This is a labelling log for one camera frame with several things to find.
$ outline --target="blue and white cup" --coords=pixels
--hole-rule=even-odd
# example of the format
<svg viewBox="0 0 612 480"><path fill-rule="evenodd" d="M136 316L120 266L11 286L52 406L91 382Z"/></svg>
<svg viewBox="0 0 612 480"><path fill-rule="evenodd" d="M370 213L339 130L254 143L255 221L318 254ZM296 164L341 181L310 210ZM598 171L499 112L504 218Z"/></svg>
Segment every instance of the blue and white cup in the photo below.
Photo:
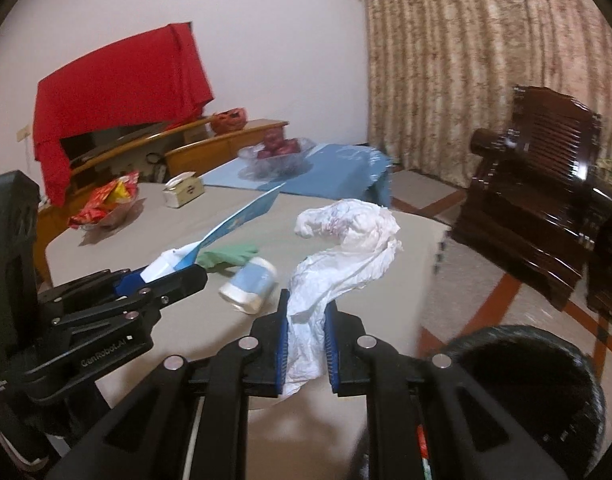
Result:
<svg viewBox="0 0 612 480"><path fill-rule="evenodd" d="M219 289L219 295L237 310L257 314L277 283L277 269L255 256Z"/></svg>

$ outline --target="patterned curtain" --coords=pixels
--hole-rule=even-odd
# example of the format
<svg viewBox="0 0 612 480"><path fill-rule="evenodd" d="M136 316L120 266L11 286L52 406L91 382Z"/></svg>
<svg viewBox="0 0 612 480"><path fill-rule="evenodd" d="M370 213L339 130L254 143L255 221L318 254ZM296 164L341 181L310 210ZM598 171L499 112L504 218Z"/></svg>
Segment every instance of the patterned curtain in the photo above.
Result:
<svg viewBox="0 0 612 480"><path fill-rule="evenodd" d="M612 29L592 0L365 0L372 146L467 186L475 128L502 131L512 87L547 86L602 117L612 157Z"/></svg>

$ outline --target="round table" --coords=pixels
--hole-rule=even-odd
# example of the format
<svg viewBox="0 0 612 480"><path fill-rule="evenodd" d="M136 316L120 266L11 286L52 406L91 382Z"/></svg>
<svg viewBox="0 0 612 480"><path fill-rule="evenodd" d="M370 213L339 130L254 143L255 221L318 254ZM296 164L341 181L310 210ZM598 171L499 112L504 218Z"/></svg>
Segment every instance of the round table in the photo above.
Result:
<svg viewBox="0 0 612 480"><path fill-rule="evenodd" d="M141 211L111 235L93 239L68 230L53 240L46 257L55 285L102 269L137 269L164 250L201 239L211 228L257 197L254 190L207 187L179 209L164 205L160 184L140 184ZM276 308L279 288L309 254L331 247L330 241L294 234L297 215L330 204L321 198L280 194L272 209L214 243L254 243L259 255L278 269L279 287L260 314ZM340 310L360 316L368 333L412 354L419 331L423 297L433 276L438 245L447 227L439 222L394 212L403 244L385 276L338 299ZM214 355L222 346L249 333L253 317L236 311L217 294L227 276L211 273L205 290L162 311L151 351L108 374L97 385L115 405L166 356L189 360ZM251 407L260 406L251 399ZM250 410L247 478L312 480L341 478L365 427L365 399L338 398L327 377L310 381L294 396Z"/></svg>

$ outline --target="crumpled white plastic bag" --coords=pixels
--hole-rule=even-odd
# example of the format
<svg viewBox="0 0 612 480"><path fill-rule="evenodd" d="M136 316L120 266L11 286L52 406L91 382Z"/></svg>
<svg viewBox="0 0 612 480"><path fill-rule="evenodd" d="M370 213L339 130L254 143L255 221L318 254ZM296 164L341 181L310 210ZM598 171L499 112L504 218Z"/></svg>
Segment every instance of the crumpled white plastic bag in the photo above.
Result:
<svg viewBox="0 0 612 480"><path fill-rule="evenodd" d="M327 373L324 310L333 299L382 277L401 242L392 213L361 200L340 200L307 209L295 233L304 238L334 237L339 245L313 254L295 269L288 284L288 365L284 395Z"/></svg>

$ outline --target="wall outlet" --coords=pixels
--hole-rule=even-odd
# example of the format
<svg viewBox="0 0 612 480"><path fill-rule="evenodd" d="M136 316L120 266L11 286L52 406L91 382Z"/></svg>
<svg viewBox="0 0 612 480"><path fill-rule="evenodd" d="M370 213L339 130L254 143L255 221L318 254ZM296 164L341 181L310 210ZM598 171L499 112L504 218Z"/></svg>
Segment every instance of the wall outlet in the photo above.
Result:
<svg viewBox="0 0 612 480"><path fill-rule="evenodd" d="M17 132L17 142L21 142L26 137L30 136L30 125L26 124L21 130Z"/></svg>

